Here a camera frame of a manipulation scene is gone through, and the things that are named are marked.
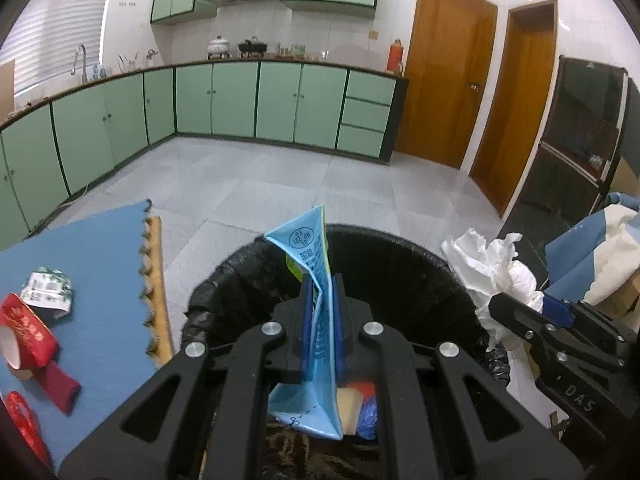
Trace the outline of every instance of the red thermos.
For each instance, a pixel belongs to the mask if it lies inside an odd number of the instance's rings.
[[[395,40],[394,43],[389,47],[389,59],[386,62],[386,69],[390,72],[395,73],[402,62],[402,54],[404,53],[404,46],[402,46],[402,41]]]

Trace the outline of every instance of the kitchen sink faucet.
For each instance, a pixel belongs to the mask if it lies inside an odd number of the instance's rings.
[[[82,49],[82,84],[84,84],[86,83],[86,48],[83,44],[80,44],[78,48],[76,48],[76,57],[74,58],[74,67],[71,69],[71,75],[76,74],[76,64],[78,63],[80,49]]]

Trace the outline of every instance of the black garbage bag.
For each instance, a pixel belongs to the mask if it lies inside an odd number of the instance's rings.
[[[342,274],[349,297],[369,303],[375,320],[421,345],[457,343],[506,387],[506,352],[498,347],[485,353],[488,335],[471,298],[443,259],[402,238],[361,227],[329,224],[326,236],[332,273]],[[268,321],[277,304],[299,293],[300,282],[287,268],[285,253],[257,237],[193,291],[182,346],[192,341],[232,343],[245,330]],[[268,420],[263,479],[379,477],[376,442],[316,439]]]

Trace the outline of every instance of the window blinds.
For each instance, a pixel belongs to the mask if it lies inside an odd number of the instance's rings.
[[[15,59],[14,93],[70,71],[80,43],[87,64],[98,63],[104,5],[105,0],[31,0],[0,48],[0,64]]]

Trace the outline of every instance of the gray tiled floor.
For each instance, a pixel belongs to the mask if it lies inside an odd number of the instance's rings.
[[[141,156],[65,209],[55,228],[150,198],[162,219],[167,307],[176,348],[193,288],[237,248],[314,205],[326,220],[401,235],[430,251],[501,222],[466,174],[394,153],[388,166],[215,139],[178,138]],[[534,386],[522,348],[510,352],[509,391],[543,424],[556,408]]]

